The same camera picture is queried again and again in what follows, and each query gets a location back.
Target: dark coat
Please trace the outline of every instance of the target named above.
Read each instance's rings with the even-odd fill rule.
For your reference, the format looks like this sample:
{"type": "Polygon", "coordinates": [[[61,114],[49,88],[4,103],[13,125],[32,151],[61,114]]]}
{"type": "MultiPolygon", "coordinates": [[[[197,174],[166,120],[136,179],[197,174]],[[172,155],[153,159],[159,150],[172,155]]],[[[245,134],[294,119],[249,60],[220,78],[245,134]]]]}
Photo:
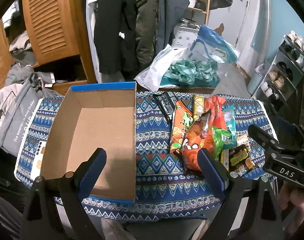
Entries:
{"type": "Polygon", "coordinates": [[[94,44],[100,72],[132,72],[138,69],[135,46],[135,0],[99,0],[94,44]]]}

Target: metal container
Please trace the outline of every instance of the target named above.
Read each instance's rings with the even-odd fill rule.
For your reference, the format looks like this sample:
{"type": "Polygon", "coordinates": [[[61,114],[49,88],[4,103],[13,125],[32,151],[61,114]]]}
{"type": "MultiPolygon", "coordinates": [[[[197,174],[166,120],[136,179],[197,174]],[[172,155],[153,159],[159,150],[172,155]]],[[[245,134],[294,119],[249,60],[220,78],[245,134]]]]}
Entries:
{"type": "Polygon", "coordinates": [[[181,18],[174,27],[174,39],[172,40],[173,48],[190,47],[196,40],[200,26],[195,21],[181,18]]]}

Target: food package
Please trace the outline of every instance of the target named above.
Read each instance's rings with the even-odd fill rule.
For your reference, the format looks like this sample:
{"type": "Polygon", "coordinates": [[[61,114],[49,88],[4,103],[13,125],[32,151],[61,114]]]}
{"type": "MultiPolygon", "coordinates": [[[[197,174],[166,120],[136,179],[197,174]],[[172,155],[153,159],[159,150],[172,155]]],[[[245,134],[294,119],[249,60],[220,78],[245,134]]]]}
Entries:
{"type": "Polygon", "coordinates": [[[236,124],[235,124],[235,116],[234,116],[234,110],[233,105],[227,107],[223,111],[223,117],[225,124],[227,126],[227,130],[231,132],[230,138],[224,143],[223,149],[230,149],[237,147],[237,131],[236,131],[236,124]]]}
{"type": "Polygon", "coordinates": [[[154,100],[164,114],[168,124],[172,123],[173,113],[175,111],[175,103],[178,101],[171,91],[166,91],[160,95],[153,95],[154,100]]]}
{"type": "Polygon", "coordinates": [[[229,149],[224,149],[220,154],[220,162],[229,171],[229,149]]]}
{"type": "Polygon", "coordinates": [[[210,126],[227,129],[222,113],[222,104],[225,99],[220,96],[212,96],[204,99],[204,112],[211,110],[210,126]]]}
{"type": "Polygon", "coordinates": [[[204,113],[204,97],[193,95],[193,121],[204,113]]]}
{"type": "Polygon", "coordinates": [[[185,135],[182,145],[182,157],[185,168],[201,171],[197,163],[197,153],[200,149],[206,148],[213,155],[214,142],[212,129],[209,126],[211,110],[203,113],[201,117],[193,122],[185,135]]]}
{"type": "Polygon", "coordinates": [[[250,159],[249,149],[245,144],[242,144],[231,151],[229,160],[229,170],[235,171],[239,176],[243,176],[257,167],[250,159]]]}
{"type": "Polygon", "coordinates": [[[172,135],[170,142],[170,152],[180,153],[185,133],[190,128],[193,118],[191,111],[182,103],[181,100],[175,103],[173,113],[172,135]]]}
{"type": "Polygon", "coordinates": [[[214,141],[213,157],[219,160],[219,153],[223,150],[225,142],[231,137],[231,133],[225,129],[213,126],[212,137],[214,141]]]}
{"type": "Polygon", "coordinates": [[[249,154],[251,153],[251,146],[248,140],[248,132],[246,132],[243,135],[239,135],[236,137],[237,139],[237,145],[240,146],[242,144],[245,144],[247,146],[247,151],[249,152],[249,154]]]}

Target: patterned tablecloth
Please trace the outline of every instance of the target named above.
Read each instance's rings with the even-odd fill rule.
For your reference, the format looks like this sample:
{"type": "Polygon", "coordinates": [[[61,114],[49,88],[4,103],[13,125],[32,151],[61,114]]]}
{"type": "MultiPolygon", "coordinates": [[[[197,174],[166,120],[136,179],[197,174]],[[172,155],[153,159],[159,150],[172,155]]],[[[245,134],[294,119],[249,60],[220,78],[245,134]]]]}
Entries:
{"type": "MultiPolygon", "coordinates": [[[[176,93],[189,109],[192,108],[191,93],[176,93]]],[[[227,104],[234,105],[238,135],[247,132],[248,126],[256,124],[276,138],[276,134],[261,102],[220,95],[227,104]]],[[[15,167],[15,176],[29,188],[31,167],[38,141],[46,141],[55,114],[63,97],[46,98],[39,103],[36,115],[28,128],[22,152],[15,167]]],[[[171,127],[152,98],[151,92],[136,95],[136,201],[134,204],[107,202],[95,197],[82,201],[85,211],[94,216],[126,221],[156,221],[161,218],[188,216],[218,204],[204,179],[184,176],[177,156],[168,153],[171,127]]],[[[259,168],[246,174],[246,178],[258,179],[263,175],[264,151],[249,138],[251,158],[259,168]]]]}

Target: finger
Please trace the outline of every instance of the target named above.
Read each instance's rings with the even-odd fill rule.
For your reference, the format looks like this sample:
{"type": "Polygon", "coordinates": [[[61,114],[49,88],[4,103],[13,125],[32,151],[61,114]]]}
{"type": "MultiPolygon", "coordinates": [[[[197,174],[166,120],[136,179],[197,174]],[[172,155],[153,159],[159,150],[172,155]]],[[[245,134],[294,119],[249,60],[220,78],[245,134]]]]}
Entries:
{"type": "Polygon", "coordinates": [[[298,208],[295,220],[289,225],[288,232],[293,235],[304,220],[304,192],[295,189],[290,194],[290,201],[298,208]]]}
{"type": "Polygon", "coordinates": [[[290,201],[290,190],[288,183],[284,182],[277,198],[277,203],[281,210],[285,210],[288,207],[290,201]]]}

